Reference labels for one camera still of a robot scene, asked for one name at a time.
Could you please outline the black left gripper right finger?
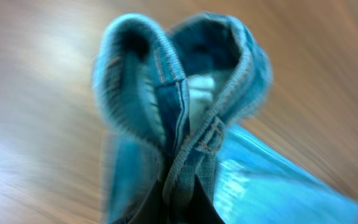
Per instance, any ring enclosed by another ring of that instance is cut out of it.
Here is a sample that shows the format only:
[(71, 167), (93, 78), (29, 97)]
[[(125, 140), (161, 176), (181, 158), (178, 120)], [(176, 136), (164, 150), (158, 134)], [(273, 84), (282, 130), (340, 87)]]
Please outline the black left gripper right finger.
[(191, 224), (225, 224), (206, 195), (197, 175), (191, 199)]

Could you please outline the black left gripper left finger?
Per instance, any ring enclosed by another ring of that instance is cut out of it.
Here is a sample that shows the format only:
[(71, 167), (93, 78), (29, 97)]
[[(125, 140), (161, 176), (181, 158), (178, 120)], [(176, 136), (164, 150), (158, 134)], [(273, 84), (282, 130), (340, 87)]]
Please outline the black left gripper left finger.
[(168, 208), (162, 199), (163, 184), (156, 181), (128, 224), (168, 224)]

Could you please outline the light blue denim jeans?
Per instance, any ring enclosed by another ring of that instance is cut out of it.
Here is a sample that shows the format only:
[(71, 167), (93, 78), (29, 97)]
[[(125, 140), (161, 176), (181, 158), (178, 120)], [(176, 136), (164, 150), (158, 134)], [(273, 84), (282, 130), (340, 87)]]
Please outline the light blue denim jeans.
[(210, 12), (170, 32), (122, 15), (92, 74), (109, 130), (102, 223), (128, 223), (154, 183), (170, 223), (191, 223), (197, 175), (225, 223), (358, 223), (358, 203), (239, 126), (272, 86), (267, 54), (237, 18)]

